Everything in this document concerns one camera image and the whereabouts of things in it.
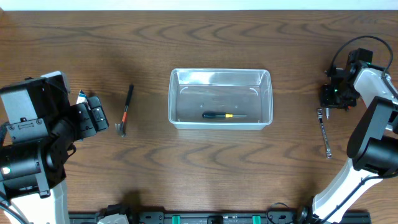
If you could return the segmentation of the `small hammer black orange handle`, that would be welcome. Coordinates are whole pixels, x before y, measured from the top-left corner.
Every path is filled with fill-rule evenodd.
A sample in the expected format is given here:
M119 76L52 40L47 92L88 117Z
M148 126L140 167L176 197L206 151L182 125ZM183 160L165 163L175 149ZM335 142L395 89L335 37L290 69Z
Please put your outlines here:
M133 90L134 90L134 85L130 84L129 90L127 92L126 101L125 101L125 104L124 104L124 111L123 111L123 116L122 116L121 122L115 124L116 132L122 138L124 138L126 136L126 128L125 128L125 126L126 126L126 121L127 121L127 112L128 112L129 105L130 105L130 102L131 102Z

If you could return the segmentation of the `slim black yellow screwdriver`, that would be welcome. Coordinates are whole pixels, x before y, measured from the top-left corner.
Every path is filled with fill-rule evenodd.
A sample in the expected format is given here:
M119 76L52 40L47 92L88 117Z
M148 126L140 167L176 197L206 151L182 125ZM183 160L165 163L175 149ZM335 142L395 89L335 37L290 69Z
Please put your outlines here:
M245 118L246 114L232 114L226 112L207 111L202 114L204 119L230 119L230 118Z

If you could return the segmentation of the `blue white small box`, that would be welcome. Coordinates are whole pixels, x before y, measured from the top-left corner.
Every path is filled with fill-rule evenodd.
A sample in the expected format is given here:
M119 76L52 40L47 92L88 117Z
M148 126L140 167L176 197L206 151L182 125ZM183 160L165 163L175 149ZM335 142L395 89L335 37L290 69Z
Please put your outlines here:
M83 90L80 90L79 94L78 94L78 98L76 100L76 103L80 104L80 103L87 103L87 102L88 102L88 100L87 100L86 94L83 92Z

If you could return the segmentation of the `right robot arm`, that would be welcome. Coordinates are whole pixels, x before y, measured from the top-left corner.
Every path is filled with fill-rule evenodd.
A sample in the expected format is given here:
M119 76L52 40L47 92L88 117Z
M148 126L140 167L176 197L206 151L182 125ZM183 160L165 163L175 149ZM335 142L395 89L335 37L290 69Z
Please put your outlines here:
M325 109L348 110L361 98L367 107L347 145L348 159L337 176L310 205L298 212L296 223L339 223L365 191L397 176L397 90L386 68L373 65L373 52L358 48L349 53L345 68L331 65L330 83L320 90Z

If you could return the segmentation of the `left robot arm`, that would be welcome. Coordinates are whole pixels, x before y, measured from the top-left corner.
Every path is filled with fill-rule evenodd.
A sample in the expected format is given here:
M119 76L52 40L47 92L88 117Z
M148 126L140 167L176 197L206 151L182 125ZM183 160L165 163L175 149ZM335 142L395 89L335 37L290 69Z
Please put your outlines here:
M64 165L75 141L108 129L100 99L71 105L61 73L1 89L12 143L1 147L1 210L11 223L69 223Z

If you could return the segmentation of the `stubby yellow black screwdriver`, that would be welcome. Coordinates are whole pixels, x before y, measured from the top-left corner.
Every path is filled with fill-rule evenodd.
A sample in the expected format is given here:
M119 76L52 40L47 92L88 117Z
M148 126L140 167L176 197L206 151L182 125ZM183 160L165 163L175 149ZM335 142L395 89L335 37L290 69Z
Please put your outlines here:
M330 109L329 108L325 108L325 116L327 119L330 119Z

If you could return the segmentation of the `silver ratchet wrench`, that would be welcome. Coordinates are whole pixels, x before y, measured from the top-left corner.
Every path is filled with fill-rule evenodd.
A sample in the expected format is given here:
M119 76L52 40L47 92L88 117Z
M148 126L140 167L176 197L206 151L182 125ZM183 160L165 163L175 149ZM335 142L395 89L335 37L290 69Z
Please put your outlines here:
M321 108L317 109L317 116L318 116L318 122L320 125L320 129L322 132L322 136L323 136L323 140L324 140L324 144L325 144L325 148L326 148L326 158L327 159L331 159L332 158L332 153L331 153L331 148L330 148L330 144L326 135L326 129L325 129L325 125L323 123L323 110Z

